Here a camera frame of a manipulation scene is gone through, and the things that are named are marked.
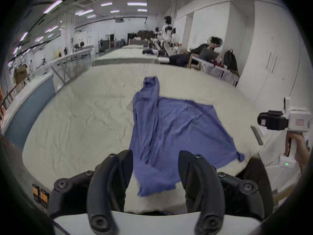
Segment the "hand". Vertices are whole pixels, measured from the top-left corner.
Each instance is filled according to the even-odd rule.
[[[306,146],[306,141],[302,134],[292,131],[287,131],[285,154],[288,156],[290,152],[291,139],[295,139],[297,142],[297,151],[295,154],[295,160],[299,162],[301,173],[305,170],[309,161],[309,150]]]
[[[214,49],[217,47],[217,44],[211,43],[207,49]]]

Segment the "laptop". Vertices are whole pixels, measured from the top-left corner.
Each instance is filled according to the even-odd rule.
[[[219,53],[215,52],[212,49],[203,48],[199,54],[199,58],[205,61],[215,60],[218,57]]]

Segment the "wrinkled fabric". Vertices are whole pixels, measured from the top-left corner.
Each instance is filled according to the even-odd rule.
[[[146,77],[133,98],[134,127],[130,149],[139,196],[172,190],[180,181],[181,150],[202,154],[215,168],[245,156],[236,151],[212,105],[159,97],[157,77]]]

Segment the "ceiling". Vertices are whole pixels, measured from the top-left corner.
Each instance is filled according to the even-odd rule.
[[[47,40],[51,40],[60,35],[61,31],[59,29],[62,27],[63,14],[75,13],[80,10],[93,9],[94,11],[89,14],[75,17],[75,25],[83,25],[85,23],[112,18],[114,16],[122,17],[127,15],[132,16],[148,16],[148,15],[158,15],[159,13],[164,14],[170,8],[172,0],[97,0],[96,2],[87,5],[85,7],[77,6],[74,4],[76,0],[62,0],[63,2],[51,10],[48,14],[43,14],[43,12],[57,0],[32,0],[25,9],[23,16],[18,22],[18,30],[16,31],[15,37],[8,51],[8,60],[14,58],[13,52],[16,47],[22,45],[21,49],[17,51],[17,57],[25,52],[28,48],[39,44],[35,40],[44,36],[42,39],[43,44]],[[184,1],[188,0],[178,0],[180,4],[184,4]],[[101,6],[102,3],[112,2],[112,5]],[[127,2],[147,2],[147,6],[128,6]],[[146,8],[147,12],[138,12],[137,9]],[[119,13],[110,13],[111,10],[119,10]],[[95,14],[96,17],[87,18],[87,16]],[[45,33],[47,29],[54,26],[58,26],[53,32]],[[28,32],[26,38],[20,42],[21,37],[25,32]]]

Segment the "blue panel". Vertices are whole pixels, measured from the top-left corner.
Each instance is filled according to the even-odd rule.
[[[55,95],[52,76],[41,84],[21,105],[7,128],[5,137],[23,152],[27,136],[37,117]]]

